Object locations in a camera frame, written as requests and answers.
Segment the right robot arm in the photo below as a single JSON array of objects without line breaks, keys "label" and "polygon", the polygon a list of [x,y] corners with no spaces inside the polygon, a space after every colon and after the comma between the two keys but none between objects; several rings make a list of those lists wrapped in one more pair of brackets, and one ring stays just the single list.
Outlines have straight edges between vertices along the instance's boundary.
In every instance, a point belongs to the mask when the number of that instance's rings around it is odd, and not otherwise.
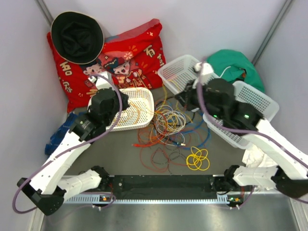
[{"label": "right robot arm", "polygon": [[252,104],[238,101],[233,84],[221,78],[204,85],[190,80],[175,98],[185,108],[200,108],[211,123],[251,142],[276,163],[271,167],[232,165],[224,172],[229,190],[260,186],[297,200],[308,194],[307,154],[278,133]]}]

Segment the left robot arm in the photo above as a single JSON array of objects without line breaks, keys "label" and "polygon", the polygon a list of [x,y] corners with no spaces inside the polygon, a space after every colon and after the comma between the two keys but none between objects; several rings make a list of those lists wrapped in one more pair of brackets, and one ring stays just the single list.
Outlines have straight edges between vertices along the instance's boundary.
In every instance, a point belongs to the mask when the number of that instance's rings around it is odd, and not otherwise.
[{"label": "left robot arm", "polygon": [[104,191],[109,186],[106,171],[92,167],[80,177],[62,177],[90,145],[105,136],[117,124],[121,112],[129,108],[129,96],[119,90],[100,89],[87,112],[77,116],[62,142],[45,164],[28,178],[21,178],[22,191],[44,215],[50,216],[69,198],[89,189]]}]

